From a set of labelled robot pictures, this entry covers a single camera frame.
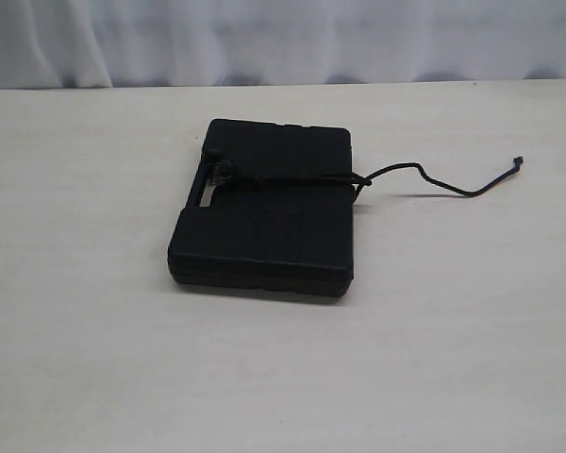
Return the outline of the black plastic carrying case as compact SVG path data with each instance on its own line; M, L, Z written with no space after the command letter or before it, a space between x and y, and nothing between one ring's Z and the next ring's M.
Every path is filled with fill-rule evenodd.
M344 128L211 121L167 250L175 282L344 295L352 170Z

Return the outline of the white curtain backdrop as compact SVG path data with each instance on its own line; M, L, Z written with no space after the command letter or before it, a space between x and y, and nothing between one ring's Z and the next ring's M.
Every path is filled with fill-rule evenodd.
M566 78L566 1L0 1L0 89Z

